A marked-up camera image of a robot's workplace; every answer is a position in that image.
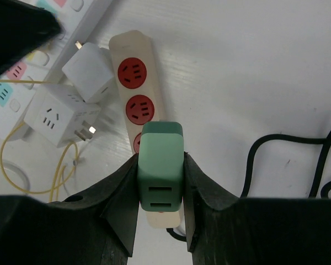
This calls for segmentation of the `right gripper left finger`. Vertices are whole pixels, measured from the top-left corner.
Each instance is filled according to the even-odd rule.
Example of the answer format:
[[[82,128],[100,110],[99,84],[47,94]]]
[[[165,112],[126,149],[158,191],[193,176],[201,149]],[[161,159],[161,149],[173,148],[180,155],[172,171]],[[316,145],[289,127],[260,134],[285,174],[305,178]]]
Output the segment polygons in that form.
[[[135,242],[137,155],[61,202],[0,195],[0,264],[126,264]]]

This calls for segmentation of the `green usb charger plug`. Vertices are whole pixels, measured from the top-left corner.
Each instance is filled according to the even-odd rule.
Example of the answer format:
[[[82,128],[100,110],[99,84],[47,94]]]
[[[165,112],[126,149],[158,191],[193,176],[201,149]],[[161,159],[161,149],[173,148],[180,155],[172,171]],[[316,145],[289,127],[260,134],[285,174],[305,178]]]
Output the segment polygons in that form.
[[[174,121],[150,121],[143,126],[137,182],[141,207],[149,212],[180,209],[184,183],[184,136]]]

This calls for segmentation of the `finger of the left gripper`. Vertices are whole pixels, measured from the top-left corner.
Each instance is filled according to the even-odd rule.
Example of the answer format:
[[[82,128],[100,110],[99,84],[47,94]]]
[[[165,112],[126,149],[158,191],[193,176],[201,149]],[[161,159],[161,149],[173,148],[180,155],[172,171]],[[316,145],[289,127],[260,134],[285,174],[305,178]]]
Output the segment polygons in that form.
[[[0,76],[60,33],[51,12],[21,1],[0,1]]]

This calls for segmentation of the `beige red power strip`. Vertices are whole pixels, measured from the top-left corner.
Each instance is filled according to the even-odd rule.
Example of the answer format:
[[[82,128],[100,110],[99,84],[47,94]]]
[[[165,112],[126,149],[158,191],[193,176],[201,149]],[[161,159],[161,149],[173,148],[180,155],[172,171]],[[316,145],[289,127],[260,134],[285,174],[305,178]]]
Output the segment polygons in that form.
[[[143,126],[150,121],[169,121],[151,39],[138,30],[131,30],[112,37],[109,49],[130,145],[138,155]],[[145,212],[153,228],[175,228],[182,220],[181,206],[175,212]]]

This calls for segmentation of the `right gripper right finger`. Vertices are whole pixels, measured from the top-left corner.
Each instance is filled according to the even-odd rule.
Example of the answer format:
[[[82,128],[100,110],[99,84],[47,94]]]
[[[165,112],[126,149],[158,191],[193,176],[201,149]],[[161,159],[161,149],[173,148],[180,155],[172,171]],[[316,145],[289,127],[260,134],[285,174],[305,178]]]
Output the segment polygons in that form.
[[[184,156],[193,264],[331,264],[331,199],[238,198]]]

